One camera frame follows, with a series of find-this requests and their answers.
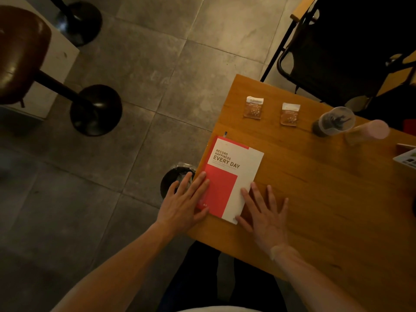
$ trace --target person's left hand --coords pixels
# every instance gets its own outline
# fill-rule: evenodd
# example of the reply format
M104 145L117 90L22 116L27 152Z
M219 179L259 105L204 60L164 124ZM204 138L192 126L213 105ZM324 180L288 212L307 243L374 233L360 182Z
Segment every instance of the person's left hand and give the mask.
M175 188L178 187L179 182L172 183L157 215L156 224L162 225L172 236L188 231L209 212L209 209L205 208L194 214L196 204L209 186L209 179L204 181L206 173L199 174L186 190L191 177L192 173L188 172L176 193Z

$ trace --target person's right arm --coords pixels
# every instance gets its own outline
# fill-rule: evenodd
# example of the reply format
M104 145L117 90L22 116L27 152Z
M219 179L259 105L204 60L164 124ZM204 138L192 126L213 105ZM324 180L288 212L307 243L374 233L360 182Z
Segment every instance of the person's right arm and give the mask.
M236 220L252 233L260 249L276 262L305 303L315 312L365 311L357 301L305 262L299 252L289 246L286 231L288 198L284 200L283 208L278 212L270 185L267 186L270 209L267 208L255 183L251 184L251 188L258 208L247 190L243 188L241 193L252 215L253 226L241 216L237 216Z

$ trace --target packet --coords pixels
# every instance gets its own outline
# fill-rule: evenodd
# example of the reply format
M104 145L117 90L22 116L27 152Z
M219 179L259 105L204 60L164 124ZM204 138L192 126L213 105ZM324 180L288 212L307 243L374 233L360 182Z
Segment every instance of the packet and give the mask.
M244 108L244 117L260 119L264 99L247 96Z
M300 105L298 104L283 103L282 113L280 114L280 123L282 125L296 127L299 109L300 109Z

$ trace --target dark pants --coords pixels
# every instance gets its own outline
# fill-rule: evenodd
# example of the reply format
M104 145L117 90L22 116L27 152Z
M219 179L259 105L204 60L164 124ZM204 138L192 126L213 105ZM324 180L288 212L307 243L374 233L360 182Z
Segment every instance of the dark pants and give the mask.
M176 312L197 307L224 305L217 297L220 251L196 241L166 289L158 312ZM234 260L236 285L229 305L261 312L286 312L275 278L240 260Z

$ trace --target cup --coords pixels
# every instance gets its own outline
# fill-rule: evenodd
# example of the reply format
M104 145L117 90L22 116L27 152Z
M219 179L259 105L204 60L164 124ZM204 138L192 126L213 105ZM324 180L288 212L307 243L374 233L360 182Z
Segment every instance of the cup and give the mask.
M337 135L350 130L355 125L355 115L352 110L340 106L323 114L312 124L312 132L318 137Z
M376 119L352 128L345 134L345 140L353 146L364 141L384 139L389 133L387 123Z

